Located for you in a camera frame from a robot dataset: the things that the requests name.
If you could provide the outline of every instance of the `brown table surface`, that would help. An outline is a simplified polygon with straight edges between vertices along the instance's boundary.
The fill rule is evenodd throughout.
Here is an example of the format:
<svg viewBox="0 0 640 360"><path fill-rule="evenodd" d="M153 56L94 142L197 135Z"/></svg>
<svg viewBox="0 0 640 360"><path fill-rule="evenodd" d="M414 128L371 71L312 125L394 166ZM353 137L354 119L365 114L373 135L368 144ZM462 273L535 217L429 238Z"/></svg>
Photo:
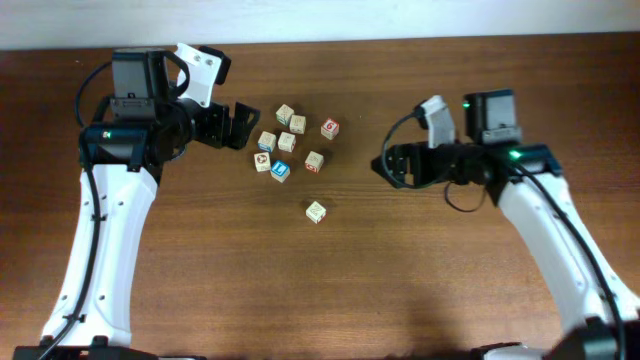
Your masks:
<svg viewBox="0 0 640 360"><path fill-rule="evenodd" d="M392 189L369 169L392 123L440 94L513 88L526 142L560 159L582 219L640 290L640 34L219 46L219 102L263 111L242 151L191 144L165 167L131 297L132 347L158 354L373 358L502 341L552 346L551 296L489 202L462 214L443 186ZM0 53L0 357L36 344L62 285L79 206L73 96L111 51ZM110 75L90 85L89 118ZM284 184L256 173L283 103L307 116ZM341 124L320 135L327 117ZM398 141L425 132L407 124ZM318 175L304 169L323 153ZM473 206L478 187L455 188ZM313 200L328 208L315 225Z"/></svg>

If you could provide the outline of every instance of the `green indicator light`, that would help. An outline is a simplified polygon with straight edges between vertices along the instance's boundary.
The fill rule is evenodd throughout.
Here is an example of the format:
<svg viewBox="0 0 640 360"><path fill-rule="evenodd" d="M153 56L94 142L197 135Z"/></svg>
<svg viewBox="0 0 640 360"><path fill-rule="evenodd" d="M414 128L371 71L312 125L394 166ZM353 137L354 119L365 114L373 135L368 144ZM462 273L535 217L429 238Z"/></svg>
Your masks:
<svg viewBox="0 0 640 360"><path fill-rule="evenodd" d="M511 150L509 151L509 156L511 156L513 160L518 160L522 156L522 153L516 150Z"/></svg>

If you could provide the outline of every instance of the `cube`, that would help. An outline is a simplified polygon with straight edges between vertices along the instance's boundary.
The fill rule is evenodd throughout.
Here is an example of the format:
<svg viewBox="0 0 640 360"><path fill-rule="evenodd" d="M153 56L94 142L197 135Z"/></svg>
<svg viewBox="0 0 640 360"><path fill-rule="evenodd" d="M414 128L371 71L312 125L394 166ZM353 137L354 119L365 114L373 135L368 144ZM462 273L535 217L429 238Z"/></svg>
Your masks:
<svg viewBox="0 0 640 360"><path fill-rule="evenodd" d="M294 134L304 134L304 128L307 126L307 118L300 115L291 116L289 130Z"/></svg>
<svg viewBox="0 0 640 360"><path fill-rule="evenodd" d="M317 173L318 171L320 171L323 163L324 156L318 154L315 151L311 151L309 153L309 156L307 156L307 160L305 160L304 162L304 167L308 170L313 171L314 173Z"/></svg>
<svg viewBox="0 0 640 360"><path fill-rule="evenodd" d="M338 135L339 131L340 131L340 124L338 124L331 118L327 119L327 121L324 122L324 124L322 125L322 128L320 129L322 136L326 137L329 140L333 140L333 138L336 137L336 135Z"/></svg>
<svg viewBox="0 0 640 360"><path fill-rule="evenodd" d="M276 119L282 123L284 126L289 126L289 121L291 121L291 117L293 116L293 109L288 107L286 104L282 105L278 111L276 111Z"/></svg>
<svg viewBox="0 0 640 360"><path fill-rule="evenodd" d="M322 221L325 215L327 215L327 209L318 204L317 201L314 201L307 209L307 217L316 224Z"/></svg>
<svg viewBox="0 0 640 360"><path fill-rule="evenodd" d="M276 136L263 131L260 139L258 139L258 147L264 151L272 152L276 147Z"/></svg>
<svg viewBox="0 0 640 360"><path fill-rule="evenodd" d="M293 134L283 132L278 140L278 148L283 151L293 152L293 148L296 146L296 136Z"/></svg>
<svg viewBox="0 0 640 360"><path fill-rule="evenodd" d="M284 182L289 177L290 172L289 165L280 160L276 161L271 168L271 176L280 182Z"/></svg>
<svg viewBox="0 0 640 360"><path fill-rule="evenodd" d="M256 163L256 170L258 170L258 172L271 170L271 159L269 159L269 153L253 155L253 161Z"/></svg>

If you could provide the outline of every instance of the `wooden block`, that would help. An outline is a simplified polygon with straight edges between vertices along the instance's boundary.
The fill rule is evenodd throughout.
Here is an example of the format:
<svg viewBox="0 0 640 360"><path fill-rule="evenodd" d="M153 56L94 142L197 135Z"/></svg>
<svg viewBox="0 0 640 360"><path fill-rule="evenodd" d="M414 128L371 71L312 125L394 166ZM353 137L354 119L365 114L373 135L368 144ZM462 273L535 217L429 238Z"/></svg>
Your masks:
<svg viewBox="0 0 640 360"><path fill-rule="evenodd" d="M288 107L286 104L283 104L280 109L276 111L276 119L282 123L282 125L289 126L289 122L291 121L293 114L293 109Z"/></svg>
<svg viewBox="0 0 640 360"><path fill-rule="evenodd" d="M293 134L283 132L280 134L280 140L278 140L278 148L282 151L293 152L293 148L296 147L296 136Z"/></svg>
<svg viewBox="0 0 640 360"><path fill-rule="evenodd" d="M326 137L329 140L333 140L333 138L336 137L336 135L338 135L339 131L340 131L340 124L338 124L331 118L327 119L327 121L324 122L324 124L322 125L322 128L320 129L322 136Z"/></svg>
<svg viewBox="0 0 640 360"><path fill-rule="evenodd" d="M327 215L327 209L318 204L317 201L314 201L307 209L307 217L316 224L322 221L325 215Z"/></svg>
<svg viewBox="0 0 640 360"><path fill-rule="evenodd" d="M307 118L301 115L291 116L289 130L294 134L304 134L304 128L307 126Z"/></svg>
<svg viewBox="0 0 640 360"><path fill-rule="evenodd" d="M289 177L290 173L291 171L289 169L289 165L283 163L280 160L276 161L276 163L273 164L273 167L271 168L271 176L273 176L274 179L280 182L284 182L287 177Z"/></svg>
<svg viewBox="0 0 640 360"><path fill-rule="evenodd" d="M320 171L323 163L324 156L318 154L315 151L311 151L309 153L309 156L307 156L307 160L305 160L304 162L304 167L308 170L313 171L314 173L317 173L318 171Z"/></svg>
<svg viewBox="0 0 640 360"><path fill-rule="evenodd" d="M272 152L276 147L276 136L263 131L260 139L258 139L258 147L264 151Z"/></svg>
<svg viewBox="0 0 640 360"><path fill-rule="evenodd" d="M269 153L253 155L253 161L256 163L256 170L258 170L258 172L271 170L271 159L269 158Z"/></svg>

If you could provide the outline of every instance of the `white block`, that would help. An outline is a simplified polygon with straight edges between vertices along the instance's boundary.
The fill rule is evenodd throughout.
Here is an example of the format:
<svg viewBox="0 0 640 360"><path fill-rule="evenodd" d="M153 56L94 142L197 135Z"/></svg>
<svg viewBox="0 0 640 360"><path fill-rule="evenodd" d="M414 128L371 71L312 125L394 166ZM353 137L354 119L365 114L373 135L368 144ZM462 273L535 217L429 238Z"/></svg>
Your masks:
<svg viewBox="0 0 640 360"><path fill-rule="evenodd" d="M307 160L305 160L304 162L304 167L308 170L313 171L314 173L317 173L318 171L320 171L323 163L324 156L318 154L315 151L311 151L309 153L309 156L307 156Z"/></svg>
<svg viewBox="0 0 640 360"><path fill-rule="evenodd" d="M325 215L327 215L327 209L323 208L317 201L314 201L307 209L307 217L316 224L322 221Z"/></svg>
<svg viewBox="0 0 640 360"><path fill-rule="evenodd" d="M293 148L296 147L296 136L293 134L283 132L280 134L280 140L278 140L278 148L282 151L293 152Z"/></svg>
<svg viewBox="0 0 640 360"><path fill-rule="evenodd" d="M272 152L276 147L276 136L263 131L258 139L258 147L264 151Z"/></svg>
<svg viewBox="0 0 640 360"><path fill-rule="evenodd" d="M304 128L307 126L307 118L300 115L291 116L289 130L294 134L304 134Z"/></svg>
<svg viewBox="0 0 640 360"><path fill-rule="evenodd" d="M276 111L276 119L278 119L282 125L289 126L289 121L291 121L293 114L293 109L284 104Z"/></svg>
<svg viewBox="0 0 640 360"><path fill-rule="evenodd" d="M284 182L287 177L289 177L290 173L291 171L289 169L289 165L283 163L280 160L276 161L276 163L273 164L273 167L271 168L271 176L273 176L274 179L280 182Z"/></svg>
<svg viewBox="0 0 640 360"><path fill-rule="evenodd" d="M340 132L340 124L329 118L322 125L320 132L322 133L322 136L329 140L333 140L333 138L338 135L338 132Z"/></svg>
<svg viewBox="0 0 640 360"><path fill-rule="evenodd" d="M258 170L258 172L271 170L271 159L269 158L269 153L253 155L253 161L256 163L256 170Z"/></svg>

